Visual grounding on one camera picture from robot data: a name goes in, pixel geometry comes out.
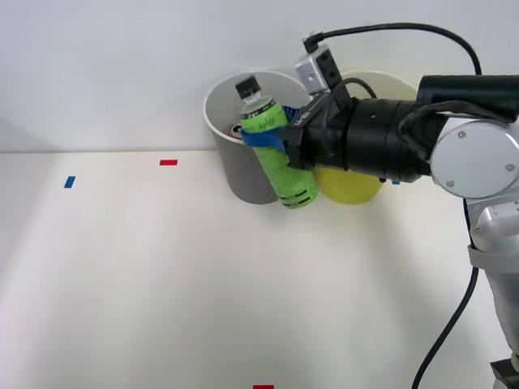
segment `paper cup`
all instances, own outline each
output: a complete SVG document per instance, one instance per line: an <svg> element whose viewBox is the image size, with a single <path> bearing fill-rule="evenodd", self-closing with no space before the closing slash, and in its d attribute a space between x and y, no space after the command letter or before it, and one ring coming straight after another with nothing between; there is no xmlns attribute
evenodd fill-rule
<svg viewBox="0 0 519 389"><path fill-rule="evenodd" d="M308 104L310 97L303 85L288 75L276 71L251 71L223 79L204 99L204 120L217 143L229 188L247 203L268 204L277 200L276 193L254 150L230 136L230 129L239 122L243 107L234 86L250 75L257 78L264 95L282 105L301 107Z"/></svg>

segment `black cable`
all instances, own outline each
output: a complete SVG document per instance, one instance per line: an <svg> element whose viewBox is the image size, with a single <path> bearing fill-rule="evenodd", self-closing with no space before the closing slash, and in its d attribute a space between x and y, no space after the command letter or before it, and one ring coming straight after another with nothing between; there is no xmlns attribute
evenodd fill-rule
<svg viewBox="0 0 519 389"><path fill-rule="evenodd" d="M373 88L370 87L365 81L361 79L357 79L355 77L349 77L347 79L343 79L333 90L329 97L329 102L326 104L326 107L324 108L323 112L323 118L321 119L321 126L324 131L324 150L328 153L329 156L335 156L335 152L328 146L328 116L330 115L330 108L332 107L333 103L333 97L336 96L342 88L344 88L349 83L356 83L357 85L360 85L364 89L366 89L366 92L371 96L371 98L376 99L375 91L373 91Z"/></svg>
<svg viewBox="0 0 519 389"><path fill-rule="evenodd" d="M470 247L475 249L476 246L474 245L474 241L470 236L469 211L467 209L467 201L465 199L463 199L463 212L465 213L465 222L467 224L467 230L469 231ZM413 385L411 386L411 389L418 389L418 385L420 385L420 381L422 380L425 370L431 364L432 359L435 357L436 353L438 352L442 344L445 342L445 339L447 339L448 334L453 330L454 325L457 323L457 320L460 318L461 314L469 304L469 300L472 297L472 293L474 293L476 283L478 282L478 274L479 269L477 267L472 267L472 273L470 274L470 281L469 285L467 286L467 290L465 291L465 295L461 299L460 305L454 311L453 316L448 321L444 330L441 332L440 336L438 336L438 339L436 339L436 342L432 345L431 349L429 350L425 358L423 358L423 362L418 368L418 372L414 376Z"/></svg>
<svg viewBox="0 0 519 389"><path fill-rule="evenodd" d="M470 59L472 60L472 63L474 65L474 71L476 75L481 75L481 64L479 63L478 55L472 48L472 46L467 42L465 39L463 39L461 36L458 36L454 32L450 32L449 30L446 30L444 28L432 26L430 24L416 24L416 23L391 23L391 24L375 24L371 26L363 26L363 27L356 27L356 28L344 28L342 30L336 30L331 32L321 32L319 34L315 34L314 36L310 36L305 40L305 47L307 48L308 53L314 52L317 47L318 43L321 42L324 39L333 37L333 36L344 36L344 35L351 35L351 34L359 34L362 32L372 32L372 31L381 31L381 30L419 30L419 31L427 31L427 32L433 32L435 34L445 36L448 39L455 41L458 43L470 56ZM326 107L326 114L323 117L324 123L328 121L328 112L329 112L329 106ZM463 199L463 211L465 213L465 222L467 224L467 229L469 231L469 237L470 237L470 246L475 249L474 241L472 237L470 236L470 219L469 219L469 212L467 209L467 203L466 200ZM448 337L448 334L453 330L454 325L457 323L458 319L461 317L461 314L469 304L469 300L472 297L472 294L474 293L474 289L476 287L476 284L478 282L478 274L479 269L476 267L472 267L472 273L470 275L470 281L467 286L467 290L465 291L465 295L460 301L460 304L456 308L456 310L453 313L453 316L449 319L447 325L443 329L443 331L440 333L438 338L436 339L435 343L432 345L431 349L423 359L422 364L418 368L418 371L416 375L414 376L413 385L411 386L411 389L418 389L418 386L420 384L420 381L422 380L423 375L425 374L425 371L427 370L427 367L431 364L433 358L435 357L436 353L442 346L442 344L445 342L445 340Z"/></svg>
<svg viewBox="0 0 519 389"><path fill-rule="evenodd" d="M344 36L344 35L353 35L360 34L362 32L373 32L373 31L383 31L383 30L418 30L418 31L426 31L432 32L434 34L438 34L441 36L445 36L459 44L469 55L472 63L474 64L474 70L476 75L482 74L481 72L481 64L479 63L478 55L472 48L472 46L463 39L461 36L446 30L445 28L433 26L430 24L420 24L420 23L386 23L386 24L373 24L371 26L362 26L362 27L353 27L353 28L343 28L341 30L334 30L330 32L319 32L315 35L309 36L304 44L307 48L308 53L312 53L317 49L317 44L324 39L331 38L334 36Z"/></svg>

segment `red tape marker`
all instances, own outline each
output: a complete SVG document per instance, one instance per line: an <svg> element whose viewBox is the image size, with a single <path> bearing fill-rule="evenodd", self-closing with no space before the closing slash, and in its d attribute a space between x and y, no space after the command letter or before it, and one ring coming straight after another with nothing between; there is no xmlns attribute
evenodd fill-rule
<svg viewBox="0 0 519 389"><path fill-rule="evenodd" d="M176 165L178 165L178 160L161 160L159 165L160 166L176 166Z"/></svg>

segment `plastic bottle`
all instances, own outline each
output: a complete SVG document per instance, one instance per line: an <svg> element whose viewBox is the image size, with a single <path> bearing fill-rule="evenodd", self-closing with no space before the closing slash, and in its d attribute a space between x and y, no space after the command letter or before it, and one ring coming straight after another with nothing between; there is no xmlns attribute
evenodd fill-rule
<svg viewBox="0 0 519 389"><path fill-rule="evenodd" d="M270 96L261 94L261 86L252 75L236 84L243 99L242 128L250 133L259 133L288 124L279 105ZM314 201L319 193L311 172L289 167L289 157L273 147L254 147L272 187L287 208L300 208Z"/></svg>

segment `white tabletop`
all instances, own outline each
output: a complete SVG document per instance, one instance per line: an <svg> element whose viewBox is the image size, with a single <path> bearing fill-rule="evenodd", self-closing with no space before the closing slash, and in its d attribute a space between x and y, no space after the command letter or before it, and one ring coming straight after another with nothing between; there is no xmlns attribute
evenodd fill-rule
<svg viewBox="0 0 519 389"><path fill-rule="evenodd" d="M2 389L407 388L470 278L426 177L294 211L236 199L215 152L11 154L0 204ZM508 356L482 275L421 388Z"/></svg>

